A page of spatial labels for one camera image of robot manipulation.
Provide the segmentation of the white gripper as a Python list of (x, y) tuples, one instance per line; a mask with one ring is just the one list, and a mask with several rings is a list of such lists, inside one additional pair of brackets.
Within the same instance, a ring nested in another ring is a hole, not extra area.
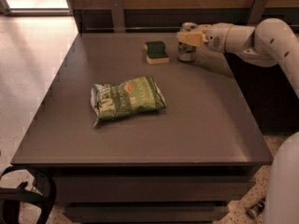
[(233, 25), (231, 23), (199, 24), (201, 32), (178, 32), (177, 38), (180, 43), (193, 47), (201, 47), (206, 44), (207, 48), (215, 52), (225, 52), (225, 42)]

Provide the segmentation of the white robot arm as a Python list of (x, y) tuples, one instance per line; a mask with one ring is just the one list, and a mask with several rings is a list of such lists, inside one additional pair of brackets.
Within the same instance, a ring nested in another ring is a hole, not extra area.
[(263, 224), (299, 224), (299, 40), (277, 18), (260, 23), (191, 24), (178, 42), (227, 59), (251, 112), (266, 133), (288, 133), (270, 167)]

